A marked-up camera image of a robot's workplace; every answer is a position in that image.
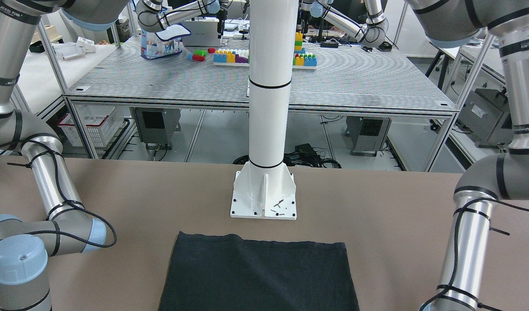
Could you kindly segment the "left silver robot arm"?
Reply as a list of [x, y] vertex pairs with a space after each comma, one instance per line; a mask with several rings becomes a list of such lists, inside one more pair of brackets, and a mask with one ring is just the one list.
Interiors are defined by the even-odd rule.
[[471, 165], [460, 177], [456, 210], [436, 295], [422, 311], [475, 311], [491, 228], [505, 200], [529, 200], [529, 0], [410, 0], [426, 36], [457, 47], [480, 29], [498, 39], [513, 139], [507, 153]]

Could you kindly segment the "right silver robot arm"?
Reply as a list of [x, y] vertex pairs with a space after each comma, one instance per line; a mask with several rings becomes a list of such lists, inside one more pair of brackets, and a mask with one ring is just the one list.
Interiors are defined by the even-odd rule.
[[14, 106], [31, 39], [45, 14], [61, 10], [82, 28], [110, 28], [126, 0], [0, 0], [0, 150], [21, 154], [33, 174], [46, 216], [23, 221], [0, 214], [0, 311], [51, 311], [49, 258], [110, 248], [113, 226], [88, 211], [66, 166], [51, 126]]

